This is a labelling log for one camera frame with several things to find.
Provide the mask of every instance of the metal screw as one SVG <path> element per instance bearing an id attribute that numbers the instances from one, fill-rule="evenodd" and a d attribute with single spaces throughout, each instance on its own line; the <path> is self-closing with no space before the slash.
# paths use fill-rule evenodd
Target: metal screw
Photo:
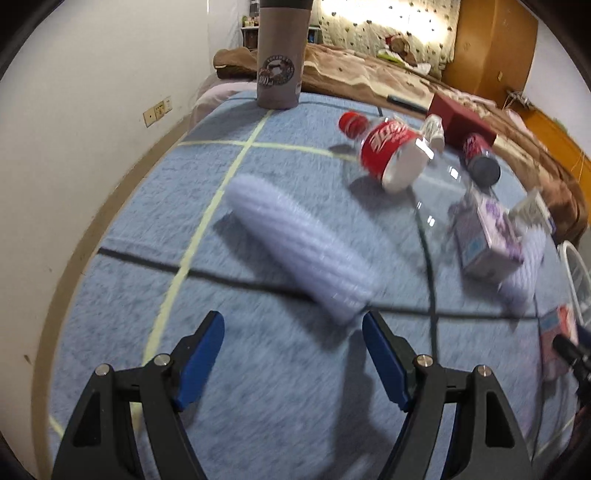
<path id="1" fill-rule="evenodd" d="M 107 364 L 100 364 L 98 367 L 95 368 L 95 374 L 99 377 L 104 377 L 107 373 L 111 370 L 110 366 Z"/>
<path id="2" fill-rule="evenodd" d="M 417 357 L 417 363 L 421 365 L 421 367 L 430 367 L 433 365 L 433 358 L 429 355 L 419 355 Z"/>
<path id="3" fill-rule="evenodd" d="M 156 355 L 154 357 L 154 363 L 159 367 L 165 367 L 170 363 L 170 355 L 166 353 L 161 353 L 160 355 Z"/>
<path id="4" fill-rule="evenodd" d="M 483 377 L 490 377 L 492 375 L 492 370 L 487 365 L 478 365 L 476 371 L 480 373 Z"/>

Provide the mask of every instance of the coca-cola bottle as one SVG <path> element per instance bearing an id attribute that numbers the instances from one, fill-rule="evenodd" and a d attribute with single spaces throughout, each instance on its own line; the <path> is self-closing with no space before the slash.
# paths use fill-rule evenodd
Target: coca-cola bottle
<path id="1" fill-rule="evenodd" d="M 369 120 L 357 112 L 346 112 L 340 130 L 354 140 L 359 162 L 377 178 L 388 193 L 404 190 L 433 159 L 425 138 L 394 118 Z"/>

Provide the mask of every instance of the blue tablecloth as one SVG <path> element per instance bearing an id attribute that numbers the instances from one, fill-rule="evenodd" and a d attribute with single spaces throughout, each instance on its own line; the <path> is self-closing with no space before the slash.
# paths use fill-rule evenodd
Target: blue tablecloth
<path id="1" fill-rule="evenodd" d="M 456 152 L 437 155 L 411 191 L 388 196 L 352 161 L 338 131 L 348 109 L 378 116 L 373 106 L 311 94 L 302 94 L 297 108 L 269 116 L 245 92 L 198 124 L 150 173 L 92 260 L 63 329 L 51 387 L 53 455 L 56 430 L 67 424 L 97 364 L 141 365 L 147 344 L 148 353 L 154 345 L 169 352 L 209 310 L 218 310 L 226 320 L 222 350 L 201 401 L 183 414 L 209 478 L 377 477 L 404 415 L 379 382 L 360 319 L 338 329 L 315 304 L 249 288 L 293 281 L 223 201 L 225 183 L 240 173 L 262 176 L 292 195 L 366 258 L 382 279 L 374 303 L 415 351 L 436 348 L 446 367 L 491 366 L 530 448 L 541 421 L 541 458 L 564 446 L 576 385 L 569 375 L 544 388 L 540 383 L 538 317 L 569 301 L 551 239 L 535 303 L 523 319 L 508 319 L 493 287 L 462 277 L 446 230 L 447 210 L 465 192 Z M 501 163 L 493 193 L 511 207 L 525 192 Z M 434 299 L 417 202 L 423 220 L 436 221 L 426 232 Z M 431 301 L 435 315 L 428 312 Z M 430 479 L 439 478 L 452 420 L 447 406 Z M 157 478 L 145 432 L 139 449 L 147 478 Z"/>

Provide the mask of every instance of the heart patterned curtain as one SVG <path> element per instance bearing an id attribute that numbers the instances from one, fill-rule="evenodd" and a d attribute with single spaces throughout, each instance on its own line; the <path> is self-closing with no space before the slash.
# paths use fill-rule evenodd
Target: heart patterned curtain
<path id="1" fill-rule="evenodd" d="M 441 76 L 453 60 L 460 0 L 315 0 L 324 43 L 376 56 L 391 35 L 403 36 L 417 63 Z"/>

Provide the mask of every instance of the black tumbler lid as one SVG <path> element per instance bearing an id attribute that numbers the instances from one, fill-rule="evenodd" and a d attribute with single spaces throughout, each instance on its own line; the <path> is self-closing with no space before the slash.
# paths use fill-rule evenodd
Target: black tumbler lid
<path id="1" fill-rule="evenodd" d="M 312 10 L 314 0 L 261 0 L 260 8 L 299 8 Z"/>

